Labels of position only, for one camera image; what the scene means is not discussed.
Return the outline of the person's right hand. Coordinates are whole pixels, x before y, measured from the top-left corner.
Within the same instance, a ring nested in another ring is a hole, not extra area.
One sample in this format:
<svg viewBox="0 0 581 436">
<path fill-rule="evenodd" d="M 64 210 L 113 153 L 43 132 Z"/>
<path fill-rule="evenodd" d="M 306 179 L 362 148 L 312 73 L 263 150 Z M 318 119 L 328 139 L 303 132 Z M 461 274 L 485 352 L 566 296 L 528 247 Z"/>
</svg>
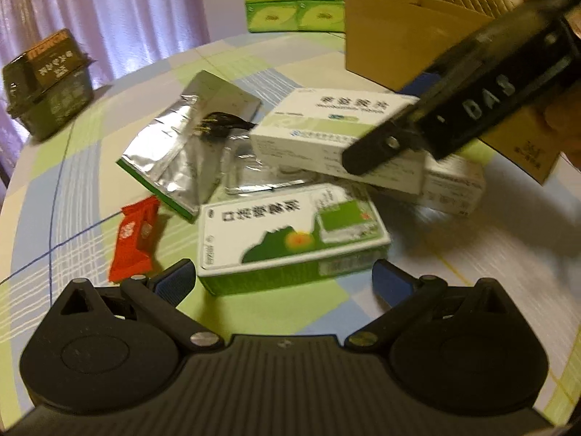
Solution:
<svg viewBox="0 0 581 436">
<path fill-rule="evenodd" d="M 566 158 L 581 166 L 581 87 L 577 83 L 557 94 L 542 111 L 542 121 Z"/>
</svg>

